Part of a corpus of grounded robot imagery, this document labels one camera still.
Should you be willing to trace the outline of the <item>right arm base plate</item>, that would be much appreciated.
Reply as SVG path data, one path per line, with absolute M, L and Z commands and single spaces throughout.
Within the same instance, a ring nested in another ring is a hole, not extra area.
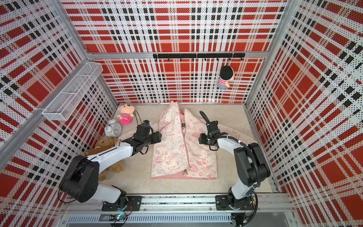
M 217 195 L 216 209 L 218 211 L 252 211 L 254 210 L 254 200 L 252 197 L 245 197 L 236 200 L 231 195 Z

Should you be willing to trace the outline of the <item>cream pink printed jacket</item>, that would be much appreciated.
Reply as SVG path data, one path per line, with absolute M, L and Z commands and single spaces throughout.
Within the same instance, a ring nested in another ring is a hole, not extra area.
M 199 143 L 206 132 L 205 123 L 188 109 L 172 102 L 152 128 L 162 135 L 154 144 L 151 161 L 152 179 L 216 180 L 216 153 Z

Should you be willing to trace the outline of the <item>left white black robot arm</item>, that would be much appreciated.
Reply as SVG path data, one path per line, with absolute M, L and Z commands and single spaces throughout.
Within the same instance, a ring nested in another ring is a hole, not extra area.
M 117 162 L 132 157 L 151 144 L 160 143 L 162 134 L 154 131 L 148 121 L 137 126 L 136 132 L 98 154 L 76 156 L 70 163 L 59 185 L 59 192 L 66 193 L 75 201 L 102 201 L 113 211 L 123 210 L 129 205 L 127 194 L 115 186 L 99 183 L 99 175 Z

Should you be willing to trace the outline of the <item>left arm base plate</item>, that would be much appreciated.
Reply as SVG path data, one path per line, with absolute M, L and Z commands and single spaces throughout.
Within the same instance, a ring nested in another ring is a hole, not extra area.
M 102 211 L 139 211 L 142 196 L 122 195 L 115 203 L 103 202 Z

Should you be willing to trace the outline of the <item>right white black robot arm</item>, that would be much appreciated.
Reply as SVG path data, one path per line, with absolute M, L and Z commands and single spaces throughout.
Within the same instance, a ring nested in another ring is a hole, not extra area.
M 234 155 L 238 180 L 229 189 L 224 206 L 234 210 L 253 203 L 251 196 L 271 174 L 260 146 L 255 142 L 245 144 L 221 132 L 218 121 L 206 122 L 206 133 L 200 134 L 199 144 L 216 147 L 214 151 L 222 148 Z

